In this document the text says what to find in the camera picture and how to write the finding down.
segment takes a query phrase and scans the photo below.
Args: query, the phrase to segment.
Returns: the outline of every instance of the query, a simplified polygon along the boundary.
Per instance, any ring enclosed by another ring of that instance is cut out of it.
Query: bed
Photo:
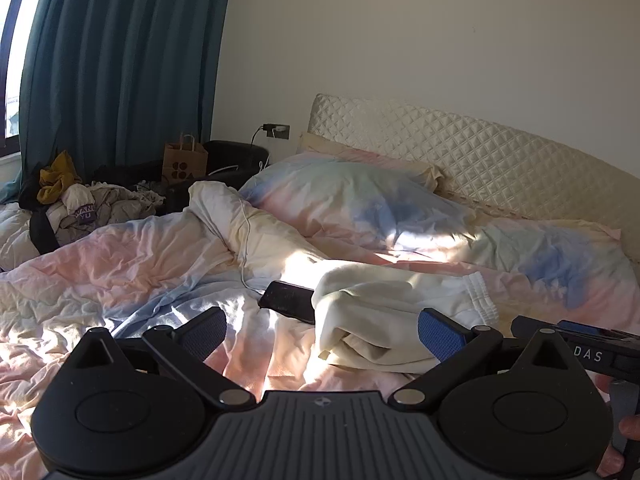
[[[206,363],[258,398],[388,395],[436,364],[407,332],[430,302],[503,332],[516,314],[640,332],[640,180],[499,124],[324,94],[298,151],[0,274],[0,478],[44,475],[30,416],[91,326],[136,336],[218,306]],[[316,290],[315,329],[258,308],[272,280]]]

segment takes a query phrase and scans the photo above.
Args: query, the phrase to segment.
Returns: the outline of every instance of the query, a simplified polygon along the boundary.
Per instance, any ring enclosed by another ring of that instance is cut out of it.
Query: cream headboard
[[[457,114],[318,94],[309,132],[354,148],[436,164],[440,191],[532,219],[622,229],[640,276],[640,179],[564,144]]]

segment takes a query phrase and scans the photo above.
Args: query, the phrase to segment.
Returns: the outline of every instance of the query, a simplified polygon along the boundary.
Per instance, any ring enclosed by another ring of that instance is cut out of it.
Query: yellow cloth
[[[65,189],[76,182],[82,182],[74,162],[66,152],[60,153],[51,166],[40,170],[40,187],[38,202],[41,204],[53,204],[65,192]]]

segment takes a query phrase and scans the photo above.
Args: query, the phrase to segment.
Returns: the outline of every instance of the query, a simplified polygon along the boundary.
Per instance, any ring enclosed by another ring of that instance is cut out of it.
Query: silver screw
[[[228,404],[229,406],[240,406],[241,404],[249,402],[251,394],[244,390],[234,388],[233,390],[225,390],[222,392],[218,399],[223,404]]]
[[[424,393],[422,393],[420,390],[407,388],[405,390],[398,390],[396,393],[394,393],[394,399],[398,404],[420,404],[424,400]]]

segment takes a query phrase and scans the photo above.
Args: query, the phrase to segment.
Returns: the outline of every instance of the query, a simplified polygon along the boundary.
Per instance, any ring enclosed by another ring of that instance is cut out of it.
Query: window frame
[[[11,155],[20,151],[20,136],[6,137],[6,77],[9,70],[9,56],[14,42],[15,24],[22,0],[11,0],[4,20],[0,37],[0,117],[2,117],[2,134],[0,135],[0,156]]]

